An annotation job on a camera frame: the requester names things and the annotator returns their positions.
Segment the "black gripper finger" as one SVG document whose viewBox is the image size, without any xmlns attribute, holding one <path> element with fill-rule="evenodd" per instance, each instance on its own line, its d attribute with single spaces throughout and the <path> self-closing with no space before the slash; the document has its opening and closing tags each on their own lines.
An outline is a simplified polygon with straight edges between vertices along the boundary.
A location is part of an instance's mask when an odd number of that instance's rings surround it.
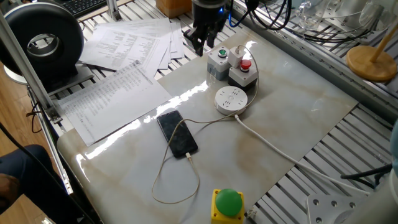
<svg viewBox="0 0 398 224">
<path fill-rule="evenodd" d="M 207 46 L 210 48 L 213 48 L 215 45 L 215 39 L 218 35 L 223 30 L 225 21 L 218 21 L 214 24 L 209 25 L 208 27 L 208 33 L 207 33 Z"/>
<path fill-rule="evenodd" d="M 183 33 L 189 46 L 191 46 L 198 56 L 203 55 L 203 46 L 206 39 L 206 28 L 205 26 L 197 26 L 189 29 Z"/>
</svg>

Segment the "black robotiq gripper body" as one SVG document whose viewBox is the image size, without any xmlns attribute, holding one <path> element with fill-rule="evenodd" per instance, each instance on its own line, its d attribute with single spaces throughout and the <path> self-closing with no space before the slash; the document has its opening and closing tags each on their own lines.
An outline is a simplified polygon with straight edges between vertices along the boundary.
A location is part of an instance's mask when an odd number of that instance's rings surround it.
<svg viewBox="0 0 398 224">
<path fill-rule="evenodd" d="M 221 31 L 228 14 L 227 0 L 192 0 L 193 27 Z"/>
</svg>

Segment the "person's right hand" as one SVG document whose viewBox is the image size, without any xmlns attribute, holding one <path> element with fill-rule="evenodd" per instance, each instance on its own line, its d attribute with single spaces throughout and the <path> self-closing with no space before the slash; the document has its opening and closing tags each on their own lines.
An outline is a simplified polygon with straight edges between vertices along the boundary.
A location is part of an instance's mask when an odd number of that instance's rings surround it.
<svg viewBox="0 0 398 224">
<path fill-rule="evenodd" d="M 17 178 L 1 174 L 1 213 L 4 213 L 18 198 L 20 183 Z"/>
</svg>

